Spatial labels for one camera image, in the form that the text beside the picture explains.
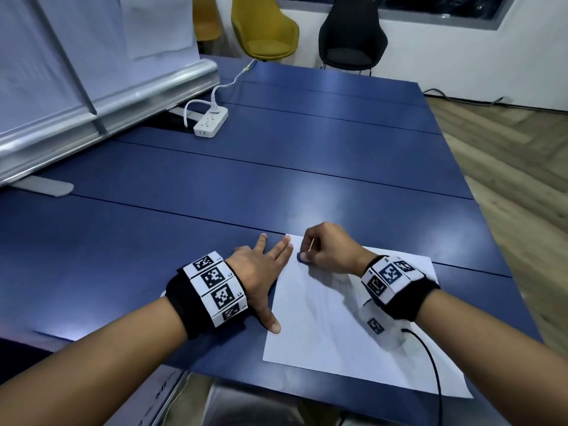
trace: wristband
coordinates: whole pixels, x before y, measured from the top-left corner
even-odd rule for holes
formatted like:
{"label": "wristband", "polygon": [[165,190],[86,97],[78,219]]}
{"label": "wristband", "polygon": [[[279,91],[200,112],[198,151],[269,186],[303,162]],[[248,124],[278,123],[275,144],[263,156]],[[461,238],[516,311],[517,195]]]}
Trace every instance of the wristband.
{"label": "wristband", "polygon": [[413,322],[424,299],[440,286],[399,257],[378,256],[361,282],[375,303],[395,320]]}
{"label": "wristband", "polygon": [[192,339],[247,309],[245,289],[216,251],[178,269],[166,297]]}

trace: fingernail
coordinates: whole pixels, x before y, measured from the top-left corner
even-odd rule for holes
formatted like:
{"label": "fingernail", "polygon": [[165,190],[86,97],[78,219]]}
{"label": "fingernail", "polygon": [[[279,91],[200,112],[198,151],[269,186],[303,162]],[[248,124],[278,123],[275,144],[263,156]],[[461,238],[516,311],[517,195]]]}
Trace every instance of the fingernail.
{"label": "fingernail", "polygon": [[282,326],[280,326],[279,322],[275,322],[272,326],[270,326],[270,331],[272,333],[280,333],[282,330]]}

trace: window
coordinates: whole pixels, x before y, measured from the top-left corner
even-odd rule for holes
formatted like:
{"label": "window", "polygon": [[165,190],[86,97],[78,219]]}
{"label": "window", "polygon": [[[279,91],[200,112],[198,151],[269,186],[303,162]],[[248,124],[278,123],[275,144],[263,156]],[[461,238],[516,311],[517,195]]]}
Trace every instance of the window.
{"label": "window", "polygon": [[[284,8],[300,8],[308,4],[318,3],[320,9],[308,8],[309,10],[328,11],[334,0],[286,0],[280,2]],[[422,21],[436,23],[436,20],[425,19],[423,15],[433,16],[439,19],[448,18],[468,18],[492,21],[497,16],[504,16],[507,9],[503,9],[507,4],[510,6],[512,0],[375,0],[377,7],[381,9],[382,15],[386,19],[404,19],[399,14],[390,16],[391,12],[408,12],[422,14]]]}

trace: white wall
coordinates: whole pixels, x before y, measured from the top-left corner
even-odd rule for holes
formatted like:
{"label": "white wall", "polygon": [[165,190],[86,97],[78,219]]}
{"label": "white wall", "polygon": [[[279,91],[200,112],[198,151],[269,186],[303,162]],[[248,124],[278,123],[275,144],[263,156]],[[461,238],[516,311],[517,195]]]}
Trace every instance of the white wall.
{"label": "white wall", "polygon": [[[232,0],[217,0],[232,56]],[[286,64],[319,67],[317,34],[327,14],[284,10],[300,27]],[[418,82],[454,97],[568,111],[568,0],[515,0],[498,30],[381,21],[388,47],[373,76]]]}

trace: person's left arm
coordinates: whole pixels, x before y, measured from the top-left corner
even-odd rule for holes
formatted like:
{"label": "person's left arm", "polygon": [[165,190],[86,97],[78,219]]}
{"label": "person's left arm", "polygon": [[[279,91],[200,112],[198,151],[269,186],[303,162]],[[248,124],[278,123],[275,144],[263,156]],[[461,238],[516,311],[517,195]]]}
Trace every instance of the person's left arm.
{"label": "person's left arm", "polygon": [[[275,333],[280,324],[267,294],[290,258],[289,242],[284,237],[264,254],[262,234],[254,249],[239,247],[226,260],[260,321]],[[2,424],[104,424],[187,339],[188,327],[167,296],[111,322],[0,386]]]}

